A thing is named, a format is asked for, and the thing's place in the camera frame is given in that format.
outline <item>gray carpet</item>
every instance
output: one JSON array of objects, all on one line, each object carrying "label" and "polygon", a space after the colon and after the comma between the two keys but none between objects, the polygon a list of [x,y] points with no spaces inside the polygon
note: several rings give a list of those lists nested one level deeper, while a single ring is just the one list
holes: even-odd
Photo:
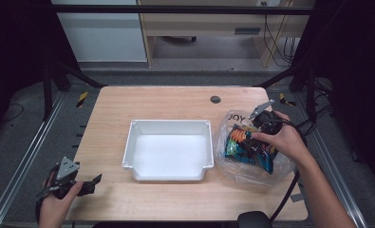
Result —
[{"label": "gray carpet", "polygon": [[[129,79],[127,79],[127,76],[119,76],[112,72],[111,75],[104,75],[105,82],[101,83],[110,83],[111,85],[250,86],[258,82],[263,82],[264,79],[271,75],[259,75],[255,80],[252,75],[244,74],[235,75],[235,77],[227,77],[226,74],[220,73],[217,74],[217,76],[218,77],[216,77],[216,73],[214,73],[213,78],[208,76],[202,79],[202,77],[198,77],[192,73],[181,76],[176,76],[175,73],[169,73],[169,75],[157,77],[144,75],[142,73],[140,76],[129,75]],[[5,223],[34,223],[34,196],[40,191],[42,182],[46,178],[49,168],[55,162],[60,161],[63,156],[67,156],[70,159],[73,159],[75,156],[77,145],[81,141],[80,136],[84,132],[84,126],[87,124],[89,115],[99,94],[99,89],[92,88],[77,80],[72,80],[72,83],[73,86],[66,94],[64,104],[57,119],[50,128],[38,156],[28,171],[26,180],[21,186],[4,219]],[[88,92],[84,105],[83,107],[76,107],[79,96],[84,91]],[[286,90],[284,83],[274,86],[268,91],[270,98],[276,101],[279,100],[280,92],[284,92],[288,101],[294,101],[294,96]],[[28,145],[41,123],[43,118],[42,99],[41,84],[25,88],[16,93],[12,98],[13,103],[21,104],[24,107],[24,112],[16,119],[2,123],[0,126],[0,195],[4,191],[7,181],[12,176],[16,166],[25,154]],[[318,102],[320,104],[319,107],[321,107],[327,101],[321,99]],[[17,107],[12,106],[7,115],[15,116],[15,113],[18,113],[16,108]],[[292,121],[296,124],[304,121],[303,115],[297,106],[276,103],[273,108],[289,114]],[[339,124],[337,124],[334,118],[330,117],[328,113],[318,119],[317,127],[330,153],[335,158],[368,226],[375,227],[375,179],[368,166],[363,163],[354,162],[351,159],[350,147],[346,143],[345,136],[340,130]],[[314,148],[311,137],[309,137],[309,148],[317,159],[318,151]],[[275,223],[275,227],[303,226],[311,226],[310,221]]]}]

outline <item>horizontal bar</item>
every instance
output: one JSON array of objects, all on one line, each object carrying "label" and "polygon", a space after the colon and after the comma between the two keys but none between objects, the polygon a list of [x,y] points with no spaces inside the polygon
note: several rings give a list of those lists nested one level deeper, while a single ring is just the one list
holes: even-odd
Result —
[{"label": "horizontal bar", "polygon": [[227,7],[227,6],[130,6],[130,5],[30,5],[32,10],[75,13],[188,13],[188,14],[262,14],[313,15],[332,13],[332,9],[295,7]]}]

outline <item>plastic bag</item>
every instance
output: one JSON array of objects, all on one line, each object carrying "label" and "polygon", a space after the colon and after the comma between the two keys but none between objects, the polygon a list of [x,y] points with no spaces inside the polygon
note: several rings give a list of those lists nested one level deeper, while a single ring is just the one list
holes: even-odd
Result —
[{"label": "plastic bag", "polygon": [[254,162],[241,161],[228,156],[227,144],[231,131],[236,126],[250,126],[251,113],[242,110],[230,110],[219,125],[214,137],[214,155],[216,166],[222,173],[236,182],[247,182],[264,185],[275,185],[283,180],[294,168],[294,162],[282,153],[272,158],[273,172],[270,174],[263,167]]}]

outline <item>wooden table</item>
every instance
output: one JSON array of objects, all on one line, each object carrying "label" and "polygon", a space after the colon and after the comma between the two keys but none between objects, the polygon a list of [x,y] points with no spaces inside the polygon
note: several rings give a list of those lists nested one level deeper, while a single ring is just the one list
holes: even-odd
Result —
[{"label": "wooden table", "polygon": [[[213,104],[212,96],[221,102]],[[291,183],[267,187],[236,183],[214,167],[201,181],[136,181],[122,168],[131,120],[210,120],[213,134],[230,109],[253,111],[268,101],[255,87],[108,86],[102,89],[75,157],[77,180],[103,174],[95,194],[76,198],[68,220],[236,220],[260,210],[270,216]],[[300,193],[296,186],[293,194]],[[305,203],[289,200],[277,217],[302,220]]]}]

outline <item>snack package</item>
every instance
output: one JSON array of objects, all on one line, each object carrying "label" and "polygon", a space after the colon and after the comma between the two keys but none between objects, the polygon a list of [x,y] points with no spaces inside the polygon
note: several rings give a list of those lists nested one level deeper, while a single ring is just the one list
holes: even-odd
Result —
[{"label": "snack package", "polygon": [[216,166],[236,182],[275,185],[294,168],[294,163],[272,146],[252,139],[257,131],[251,113],[229,111],[214,137]]}]

